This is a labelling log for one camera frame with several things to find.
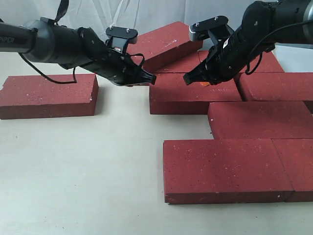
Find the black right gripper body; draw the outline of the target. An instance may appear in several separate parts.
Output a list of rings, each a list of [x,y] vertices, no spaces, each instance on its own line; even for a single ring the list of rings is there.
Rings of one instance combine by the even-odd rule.
[[[221,51],[206,63],[211,85],[231,80],[259,54],[274,49],[274,43],[259,43],[269,34],[272,13],[269,2],[255,1],[248,6],[241,25],[225,41]]]

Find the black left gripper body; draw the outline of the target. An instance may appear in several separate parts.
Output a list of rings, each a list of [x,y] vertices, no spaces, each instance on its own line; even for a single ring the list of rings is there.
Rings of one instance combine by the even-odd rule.
[[[83,68],[102,76],[117,86],[133,86],[136,74],[142,65],[132,60],[132,55],[122,54],[120,51],[106,46],[106,40],[98,37],[91,28],[80,28],[79,36],[83,42],[84,53],[90,62],[83,64]]]

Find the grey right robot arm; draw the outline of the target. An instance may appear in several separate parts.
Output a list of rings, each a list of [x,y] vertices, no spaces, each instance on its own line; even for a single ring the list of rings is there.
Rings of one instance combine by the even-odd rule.
[[[250,4],[241,25],[233,30],[226,16],[216,16],[189,26],[191,41],[211,39],[208,56],[183,76],[186,85],[206,82],[218,85],[233,79],[241,70],[253,74],[255,58],[275,49],[276,43],[313,43],[311,0],[256,0]]]

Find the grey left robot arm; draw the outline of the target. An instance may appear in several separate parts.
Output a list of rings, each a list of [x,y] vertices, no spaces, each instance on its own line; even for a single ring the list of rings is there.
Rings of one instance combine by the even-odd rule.
[[[18,53],[29,66],[80,67],[117,86],[155,84],[156,76],[142,68],[144,61],[136,64],[127,53],[128,45],[137,42],[137,30],[110,26],[105,34],[102,41],[90,27],[72,29],[44,17],[22,26],[1,22],[0,50]]]

